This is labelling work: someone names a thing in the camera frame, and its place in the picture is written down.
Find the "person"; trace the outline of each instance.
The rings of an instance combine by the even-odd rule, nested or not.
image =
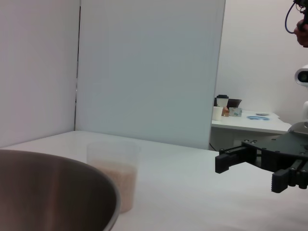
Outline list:
[[[297,36],[297,41],[303,47],[308,48],[308,25],[304,25],[304,31],[300,31],[298,26],[303,22],[303,20],[297,23],[297,27],[294,30],[294,34]]]

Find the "white wall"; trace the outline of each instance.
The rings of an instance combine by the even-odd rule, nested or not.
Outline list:
[[[216,94],[242,99],[246,110],[270,111],[289,123],[301,119],[308,90],[294,74],[308,64],[308,49],[284,29],[291,0],[227,0]],[[303,18],[296,9],[289,29]]]
[[[207,148],[224,0],[86,0],[77,129]]]
[[[74,127],[78,0],[0,0],[0,147]]]

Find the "background table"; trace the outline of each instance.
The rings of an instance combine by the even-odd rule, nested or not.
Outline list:
[[[113,231],[306,231],[308,191],[270,191],[271,173],[249,164],[216,174],[216,152],[75,131],[7,147],[86,161],[95,141],[142,148],[133,209]]]
[[[242,117],[223,117],[212,120],[210,143],[216,150],[238,146],[243,140],[270,140],[284,134],[291,124],[284,123],[274,113],[267,113],[270,120],[251,120],[247,116],[257,116],[254,111],[243,111]]]

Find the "white partition board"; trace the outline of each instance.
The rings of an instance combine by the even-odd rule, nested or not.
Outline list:
[[[208,148],[225,0],[85,0],[77,129]]]
[[[78,0],[0,0],[0,147],[74,129]]]

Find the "white table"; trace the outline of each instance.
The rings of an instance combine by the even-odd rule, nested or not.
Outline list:
[[[134,141],[141,164],[134,208],[113,231],[306,231],[308,190],[270,191],[271,173],[249,164],[216,174],[216,152],[75,131],[8,147],[86,160],[94,141]]]
[[[254,111],[243,111],[242,117],[222,117],[212,120],[211,144],[216,148],[231,148],[243,140],[270,140],[284,134],[291,124],[284,123],[274,113],[266,116],[270,120],[250,120],[247,116],[257,116]]]

